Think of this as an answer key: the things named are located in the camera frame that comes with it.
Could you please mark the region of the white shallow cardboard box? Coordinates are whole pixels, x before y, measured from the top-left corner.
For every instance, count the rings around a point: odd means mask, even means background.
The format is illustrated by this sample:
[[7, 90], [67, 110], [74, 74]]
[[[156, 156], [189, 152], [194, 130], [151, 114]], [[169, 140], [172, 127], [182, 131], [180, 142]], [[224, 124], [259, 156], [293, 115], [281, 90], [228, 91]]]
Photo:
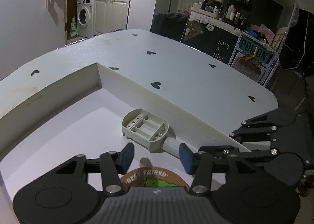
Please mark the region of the white shallow cardboard box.
[[122, 119], [134, 109], [167, 120], [172, 136], [199, 148], [227, 143], [257, 100], [254, 82], [208, 61], [13, 74], [1, 82], [4, 196], [12, 202], [27, 183], [75, 155], [122, 149]]

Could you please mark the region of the white perforated metal rack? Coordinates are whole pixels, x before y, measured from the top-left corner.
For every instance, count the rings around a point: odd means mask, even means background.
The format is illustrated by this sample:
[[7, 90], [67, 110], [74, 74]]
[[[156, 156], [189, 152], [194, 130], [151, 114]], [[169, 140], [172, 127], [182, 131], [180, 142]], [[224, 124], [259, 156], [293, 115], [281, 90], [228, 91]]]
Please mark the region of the white perforated metal rack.
[[279, 55], [288, 36], [289, 29], [297, 24], [300, 6], [295, 3], [287, 8], [279, 21], [272, 44], [260, 41], [248, 32], [242, 31], [236, 42], [228, 65], [245, 76], [266, 87], [279, 66]]

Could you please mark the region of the black printed cloth banner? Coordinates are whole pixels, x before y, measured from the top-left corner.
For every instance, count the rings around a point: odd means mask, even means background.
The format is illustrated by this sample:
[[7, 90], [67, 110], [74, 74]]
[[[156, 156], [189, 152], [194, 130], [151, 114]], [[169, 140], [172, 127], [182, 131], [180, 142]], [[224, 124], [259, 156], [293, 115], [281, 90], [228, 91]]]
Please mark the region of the black printed cloth banner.
[[228, 64], [238, 36], [217, 26], [212, 30], [209, 28], [210, 24], [189, 21], [182, 43]]

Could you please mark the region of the white kitchen cabinets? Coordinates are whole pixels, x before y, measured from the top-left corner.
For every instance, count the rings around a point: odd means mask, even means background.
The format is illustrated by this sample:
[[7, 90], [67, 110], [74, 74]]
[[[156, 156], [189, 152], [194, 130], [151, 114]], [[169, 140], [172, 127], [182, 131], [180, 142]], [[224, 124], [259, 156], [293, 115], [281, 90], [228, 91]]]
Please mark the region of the white kitchen cabinets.
[[95, 0], [94, 35], [105, 34], [127, 27], [130, 0]]

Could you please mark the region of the white washing machine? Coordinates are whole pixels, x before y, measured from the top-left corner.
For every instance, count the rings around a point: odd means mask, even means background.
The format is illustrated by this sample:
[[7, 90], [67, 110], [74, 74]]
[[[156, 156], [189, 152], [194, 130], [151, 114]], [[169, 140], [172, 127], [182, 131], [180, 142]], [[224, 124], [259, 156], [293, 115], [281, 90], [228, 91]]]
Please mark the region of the white washing machine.
[[81, 37], [93, 36], [94, 0], [77, 0], [77, 34]]

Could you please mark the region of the white wall shelf with bottles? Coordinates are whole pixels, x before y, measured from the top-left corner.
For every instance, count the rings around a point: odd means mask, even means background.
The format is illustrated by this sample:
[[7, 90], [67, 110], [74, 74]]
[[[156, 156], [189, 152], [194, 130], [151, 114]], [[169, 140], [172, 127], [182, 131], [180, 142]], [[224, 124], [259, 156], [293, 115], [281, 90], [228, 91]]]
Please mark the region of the white wall shelf with bottles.
[[219, 19], [227, 0], [193, 0], [191, 11]]

